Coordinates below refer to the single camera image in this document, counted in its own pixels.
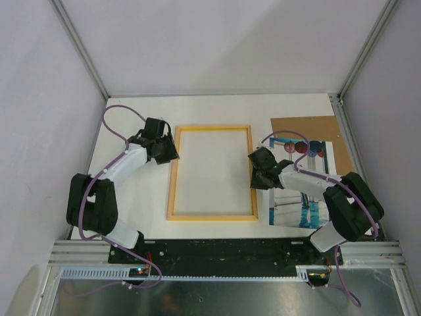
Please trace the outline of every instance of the yellow frame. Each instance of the yellow frame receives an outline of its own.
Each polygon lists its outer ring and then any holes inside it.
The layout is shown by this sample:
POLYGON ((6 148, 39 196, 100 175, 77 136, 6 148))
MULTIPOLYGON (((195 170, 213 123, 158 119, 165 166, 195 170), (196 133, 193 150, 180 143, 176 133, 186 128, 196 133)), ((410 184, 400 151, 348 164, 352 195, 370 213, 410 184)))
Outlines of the yellow frame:
MULTIPOLYGON (((181 125, 176 127, 176 135, 174 142, 176 144, 177 152, 180 153, 180 142, 182 132, 247 132, 247 149, 249 153, 253 151, 253 143, 251 139, 250 125, 181 125)), ((253 171, 251 163, 249 162, 250 178, 253 171)), ((168 207, 167 219, 169 221, 257 221, 257 195, 255 189, 251 191, 251 210, 252 215, 177 215, 174 214, 176 206, 177 193, 177 175, 178 175, 178 160, 174 160, 171 165, 170 189, 168 191, 168 207)))

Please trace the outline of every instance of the brown cardboard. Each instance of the brown cardboard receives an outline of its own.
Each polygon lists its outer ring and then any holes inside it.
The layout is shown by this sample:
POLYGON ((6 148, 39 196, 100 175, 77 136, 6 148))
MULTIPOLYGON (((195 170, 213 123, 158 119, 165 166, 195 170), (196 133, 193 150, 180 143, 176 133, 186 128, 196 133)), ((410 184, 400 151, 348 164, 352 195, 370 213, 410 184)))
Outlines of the brown cardboard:
MULTIPOLYGON (((293 130, 306 136, 309 140, 332 142, 336 173, 345 175, 354 171, 347 146, 334 116, 272 118, 270 122, 274 132, 277 130, 293 130)), ((287 137, 291 134, 280 134, 278 136, 287 137)))

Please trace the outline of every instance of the picture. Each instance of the picture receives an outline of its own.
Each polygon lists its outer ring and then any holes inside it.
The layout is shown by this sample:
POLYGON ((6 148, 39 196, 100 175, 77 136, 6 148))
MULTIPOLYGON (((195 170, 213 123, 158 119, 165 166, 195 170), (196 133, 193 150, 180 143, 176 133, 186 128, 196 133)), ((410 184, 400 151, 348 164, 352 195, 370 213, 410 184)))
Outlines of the picture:
MULTIPOLYGON (((270 147, 277 161, 295 161, 307 151, 303 140, 270 138, 270 147)), ((334 151, 331 142, 310 141, 307 157, 300 161, 303 168, 335 174, 334 151)), ((329 221, 326 204, 304 192, 271 189, 269 193, 269 224, 318 229, 329 221)))

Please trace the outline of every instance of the white wall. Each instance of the white wall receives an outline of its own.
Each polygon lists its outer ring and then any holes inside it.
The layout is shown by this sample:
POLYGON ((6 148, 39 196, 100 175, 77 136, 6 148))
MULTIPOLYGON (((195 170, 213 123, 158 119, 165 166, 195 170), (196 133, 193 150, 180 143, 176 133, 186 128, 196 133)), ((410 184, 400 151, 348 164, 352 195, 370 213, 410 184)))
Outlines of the white wall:
POLYGON ((386 0, 63 0, 109 93, 338 92, 386 0))
POLYGON ((345 97, 369 181, 421 295, 421 2, 402 1, 345 97))
POLYGON ((66 231, 70 179, 105 102, 48 1, 3 0, 0 39, 0 315, 21 316, 66 231))

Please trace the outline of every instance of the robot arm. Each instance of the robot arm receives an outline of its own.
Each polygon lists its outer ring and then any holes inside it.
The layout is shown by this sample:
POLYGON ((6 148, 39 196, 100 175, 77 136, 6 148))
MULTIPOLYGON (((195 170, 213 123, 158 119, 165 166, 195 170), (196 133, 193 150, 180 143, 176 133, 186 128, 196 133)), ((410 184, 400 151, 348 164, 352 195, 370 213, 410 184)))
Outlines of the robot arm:
MULTIPOLYGON (((265 147, 252 152, 249 158, 253 165, 252 188, 297 190, 326 203, 331 221, 309 238, 317 251, 328 251, 344 241, 356 242, 370 229, 370 221, 360 205, 350 201, 351 196, 338 184, 302 172, 306 170, 304 168, 299 172, 295 170, 292 161, 283 160, 277 163, 272 152, 265 147)), ((350 172, 346 176, 321 175, 322 178, 334 179, 350 188, 363 202, 374 221, 383 217, 382 206, 358 174, 350 172)))
MULTIPOLYGON (((92 230, 125 248, 132 249, 139 238, 139 232, 118 218, 116 188, 152 158, 160 165, 178 159, 179 156, 171 128, 163 120, 147 118, 145 128, 129 138, 128 142, 125 156, 110 169, 104 170, 93 185, 88 195, 91 200, 86 202, 84 209, 83 229, 92 230), (168 127, 168 134, 164 136, 165 125, 168 127)), ((86 174, 76 174, 72 178, 66 219, 73 226, 78 226, 82 198, 91 180, 92 177, 86 174)))

